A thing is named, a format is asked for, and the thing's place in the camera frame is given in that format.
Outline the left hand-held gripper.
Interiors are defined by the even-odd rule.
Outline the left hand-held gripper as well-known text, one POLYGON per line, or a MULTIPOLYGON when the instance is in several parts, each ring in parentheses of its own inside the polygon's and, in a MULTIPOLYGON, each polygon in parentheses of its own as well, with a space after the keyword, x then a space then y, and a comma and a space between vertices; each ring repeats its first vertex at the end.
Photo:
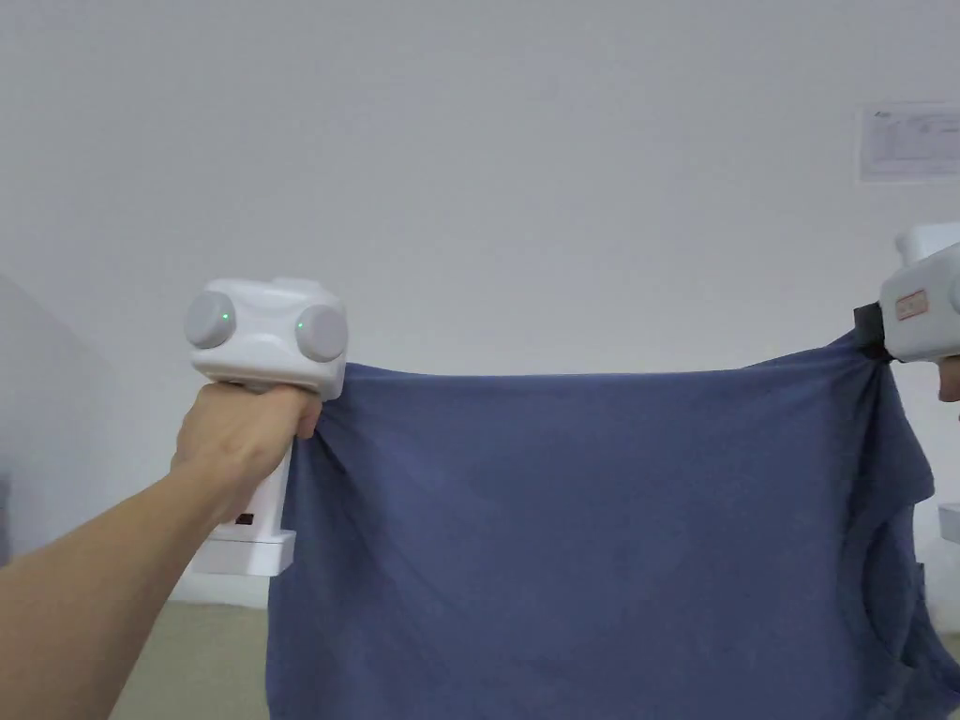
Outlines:
MULTIPOLYGON (((212 280, 187 310, 185 334, 191 364, 208 381, 255 392, 289 385, 322 402, 341 395, 346 310, 316 281, 212 280)), ((276 577, 291 565, 295 533, 281 527, 290 462, 284 456, 247 508, 211 532, 194 557, 194 572, 276 577)))

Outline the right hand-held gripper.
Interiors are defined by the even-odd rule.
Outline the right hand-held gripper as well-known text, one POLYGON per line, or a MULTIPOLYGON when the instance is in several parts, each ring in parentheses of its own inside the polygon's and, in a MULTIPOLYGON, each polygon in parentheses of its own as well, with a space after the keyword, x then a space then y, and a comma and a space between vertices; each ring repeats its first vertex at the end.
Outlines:
POLYGON ((899 268, 876 303, 854 310, 854 342, 885 362, 959 355, 959 225, 920 225, 898 235, 899 268))

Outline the person's left hand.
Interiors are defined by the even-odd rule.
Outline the person's left hand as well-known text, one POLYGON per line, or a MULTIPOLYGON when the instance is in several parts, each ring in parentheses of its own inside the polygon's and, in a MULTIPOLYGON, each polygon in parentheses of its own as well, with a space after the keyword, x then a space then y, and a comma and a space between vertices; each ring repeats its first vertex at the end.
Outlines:
POLYGON ((213 521, 233 520, 278 469, 296 439, 313 436, 319 398, 287 385, 263 394, 227 383, 204 386, 179 429, 171 471, 212 498, 213 521))

